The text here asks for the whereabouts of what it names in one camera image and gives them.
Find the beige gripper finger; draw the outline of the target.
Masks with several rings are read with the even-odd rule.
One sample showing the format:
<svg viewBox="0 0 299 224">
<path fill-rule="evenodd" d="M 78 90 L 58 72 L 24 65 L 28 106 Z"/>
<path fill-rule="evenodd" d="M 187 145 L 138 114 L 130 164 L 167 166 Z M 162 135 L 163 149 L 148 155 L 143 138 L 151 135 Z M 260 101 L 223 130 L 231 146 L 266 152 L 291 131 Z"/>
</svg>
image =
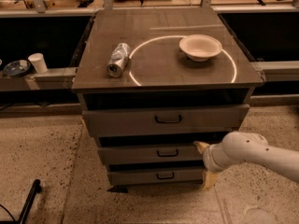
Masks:
<svg viewBox="0 0 299 224">
<path fill-rule="evenodd" d="M 200 153 L 203 153 L 205 149 L 209 147 L 209 144 L 206 142 L 194 141 L 193 144 L 197 147 L 197 150 Z"/>
<path fill-rule="evenodd" d="M 210 190 L 211 188 L 214 187 L 218 180 L 218 174 L 213 173 L 205 169 L 203 171 L 203 185 L 202 185 L 202 190 Z"/>
</svg>

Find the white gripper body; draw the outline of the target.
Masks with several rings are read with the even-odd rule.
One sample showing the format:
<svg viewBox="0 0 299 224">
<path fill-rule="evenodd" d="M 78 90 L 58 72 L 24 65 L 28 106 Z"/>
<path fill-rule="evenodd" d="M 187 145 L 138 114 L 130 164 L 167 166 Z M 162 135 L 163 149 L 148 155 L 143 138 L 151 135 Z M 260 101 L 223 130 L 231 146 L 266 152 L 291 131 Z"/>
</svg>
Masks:
<svg viewBox="0 0 299 224">
<path fill-rule="evenodd" d="M 205 147 L 202 156 L 205 167 L 213 173 L 222 172 L 233 165 L 232 159 L 224 152 L 221 143 Z"/>
</svg>

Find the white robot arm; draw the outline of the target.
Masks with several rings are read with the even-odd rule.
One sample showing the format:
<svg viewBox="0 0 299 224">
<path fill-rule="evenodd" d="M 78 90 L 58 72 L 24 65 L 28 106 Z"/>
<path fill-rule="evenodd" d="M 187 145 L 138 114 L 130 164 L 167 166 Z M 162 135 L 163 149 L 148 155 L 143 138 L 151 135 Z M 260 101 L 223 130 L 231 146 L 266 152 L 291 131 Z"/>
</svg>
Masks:
<svg viewBox="0 0 299 224">
<path fill-rule="evenodd" d="M 271 147 L 258 133 L 227 133 L 218 144 L 194 141 L 203 158 L 202 190 L 211 189 L 217 182 L 218 173 L 241 163 L 253 163 L 299 182 L 299 152 Z"/>
</svg>

